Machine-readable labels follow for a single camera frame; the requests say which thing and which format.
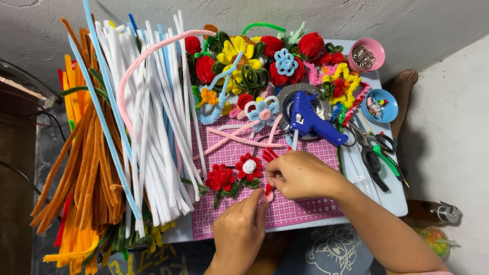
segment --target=hand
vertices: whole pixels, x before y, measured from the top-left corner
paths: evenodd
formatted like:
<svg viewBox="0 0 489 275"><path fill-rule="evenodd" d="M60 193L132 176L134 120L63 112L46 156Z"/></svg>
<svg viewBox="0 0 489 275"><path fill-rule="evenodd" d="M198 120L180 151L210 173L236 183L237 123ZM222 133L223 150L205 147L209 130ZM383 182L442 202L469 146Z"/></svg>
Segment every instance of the hand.
<svg viewBox="0 0 489 275"><path fill-rule="evenodd" d="M266 167L268 183L290 200L317 197L336 199L351 183L316 156L288 151Z"/></svg>
<svg viewBox="0 0 489 275"><path fill-rule="evenodd" d="M206 275L243 275L258 254L265 237L265 210L258 207L264 190L256 189L248 198L231 205L212 225L216 253Z"/></svg>

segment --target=blue pipe cleaner flower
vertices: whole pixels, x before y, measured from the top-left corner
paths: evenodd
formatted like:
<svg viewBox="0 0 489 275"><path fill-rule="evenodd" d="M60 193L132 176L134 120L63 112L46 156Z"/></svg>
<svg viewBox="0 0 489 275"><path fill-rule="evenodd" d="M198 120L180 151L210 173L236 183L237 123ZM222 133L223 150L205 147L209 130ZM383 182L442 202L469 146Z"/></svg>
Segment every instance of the blue pipe cleaner flower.
<svg viewBox="0 0 489 275"><path fill-rule="evenodd" d="M270 110L271 115L267 120L262 120L260 118L260 113L267 110L267 109ZM253 126L253 130L255 130L255 132L258 132L258 131L261 131L265 125L273 126L273 123L275 122L275 119L277 118L278 111L279 111L279 108L278 108L277 102L272 102L270 104L267 104L264 100L258 102L256 104L256 109L252 110L248 116L249 120L251 120L251 121L255 121L255 120L260 121L258 124Z"/></svg>
<svg viewBox="0 0 489 275"><path fill-rule="evenodd" d="M299 67L297 61L294 60L294 56L286 48L275 52L274 57L277 61L275 66L279 75L291 76L294 74L295 69Z"/></svg>

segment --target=cartoon print on shirt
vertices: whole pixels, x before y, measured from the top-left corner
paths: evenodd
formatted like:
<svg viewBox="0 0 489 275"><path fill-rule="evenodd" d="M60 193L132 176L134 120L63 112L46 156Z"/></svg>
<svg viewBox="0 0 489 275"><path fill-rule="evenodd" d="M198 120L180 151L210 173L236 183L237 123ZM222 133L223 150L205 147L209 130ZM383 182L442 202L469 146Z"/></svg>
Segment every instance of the cartoon print on shirt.
<svg viewBox="0 0 489 275"><path fill-rule="evenodd" d="M314 230L311 238L314 244L311 251L306 254L307 263L315 264L319 270L329 275L342 275L345 269L349 271L352 269L356 259L355 247L362 244L353 229L341 227L334 230L334 227L330 226L324 234L317 229ZM333 273L328 257L335 258L335 263L338 263L341 269L339 273L338 268L334 268Z"/></svg>

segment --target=white table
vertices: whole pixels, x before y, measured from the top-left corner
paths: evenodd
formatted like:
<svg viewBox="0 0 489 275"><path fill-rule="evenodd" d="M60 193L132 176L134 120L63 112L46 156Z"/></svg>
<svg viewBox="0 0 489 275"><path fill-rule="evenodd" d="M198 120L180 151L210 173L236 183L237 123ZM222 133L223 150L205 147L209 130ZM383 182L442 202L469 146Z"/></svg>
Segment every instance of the white table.
<svg viewBox="0 0 489 275"><path fill-rule="evenodd" d="M343 54L348 55L350 52L350 48L352 47L354 41L349 40L325 40L325 42L332 42L335 46L342 45L345 47L343 50ZM373 89L382 88L380 85L380 79L378 76L378 71L373 71L369 73L363 73L360 75L362 81L368 82L369 85ZM355 96L360 92L360 88L357 89ZM368 127L358 114L359 110L357 110L354 114L355 124L368 132ZM391 127L388 123L375 123L368 121L370 128L374 133L379 133L383 131L384 134L392 137ZM350 140L353 140L353 135L349 133L348 130L344 130L346 134L349 134ZM398 181L398 179L394 176L391 169L380 160L381 171L379 173L380 177L384 181L384 183L389 187L389 192L383 192L370 178L367 169L363 165L361 160L360 151L357 146L353 147L341 147L341 156L343 161L343 170L346 178L351 182L357 182L360 176L364 176L366 179L363 180L365 184L357 183L356 185L370 198L374 201L382 205L384 208L389 210L394 215L401 217L407 214L407 205L406 199L404 197L404 191L402 189L402 183ZM397 161L395 155L390 154L393 160ZM192 234L192 216L191 214L182 216L178 218L176 221L176 227L171 228L163 233L163 242L164 243L177 243L177 242L187 242L193 241ZM335 224L345 224L349 223L346 217L337 217L324 219L319 221L307 222L302 224L278 227L267 229L266 232L275 232L275 231L285 231L291 229L300 229L300 228L310 228L310 227L319 227L326 225L335 225Z"/></svg>

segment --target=foot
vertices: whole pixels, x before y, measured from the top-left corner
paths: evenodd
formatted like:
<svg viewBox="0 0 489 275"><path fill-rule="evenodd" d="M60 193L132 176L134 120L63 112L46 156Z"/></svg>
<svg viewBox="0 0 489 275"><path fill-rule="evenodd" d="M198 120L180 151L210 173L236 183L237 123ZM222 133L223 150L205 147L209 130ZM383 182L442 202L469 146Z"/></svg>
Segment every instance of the foot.
<svg viewBox="0 0 489 275"><path fill-rule="evenodd" d="M391 122L392 137L397 139L400 128L406 117L407 105L409 96L414 84L418 81L418 72L414 69L403 71L396 80L392 83L390 93L394 96L398 103L399 112Z"/></svg>

